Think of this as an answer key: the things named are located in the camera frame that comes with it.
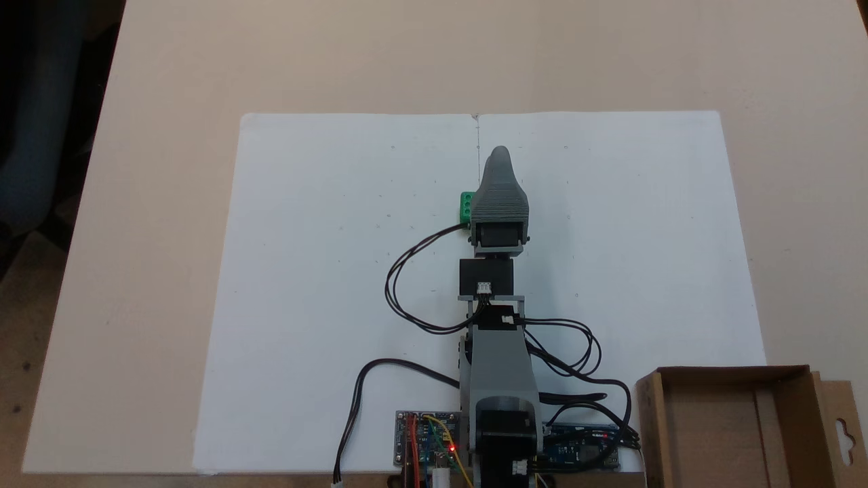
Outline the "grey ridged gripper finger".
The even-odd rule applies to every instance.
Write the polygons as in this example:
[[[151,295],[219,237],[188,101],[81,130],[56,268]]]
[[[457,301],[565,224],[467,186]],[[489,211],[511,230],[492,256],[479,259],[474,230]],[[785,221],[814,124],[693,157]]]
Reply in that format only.
[[[505,146],[493,148],[484,164],[481,182],[473,197],[473,204],[527,204],[528,198],[521,188]]]

